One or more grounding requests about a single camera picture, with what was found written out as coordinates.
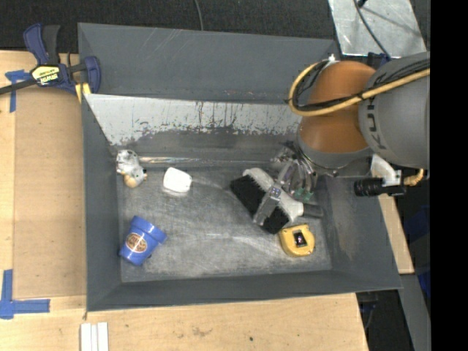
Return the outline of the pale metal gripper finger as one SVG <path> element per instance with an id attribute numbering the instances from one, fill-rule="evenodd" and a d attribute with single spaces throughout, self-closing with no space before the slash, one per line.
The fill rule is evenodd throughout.
<path id="1" fill-rule="evenodd" d="M 284 226 L 284 210 L 281 204 L 282 189 L 273 185 L 263 197 L 253 221 L 259 226 Z"/>

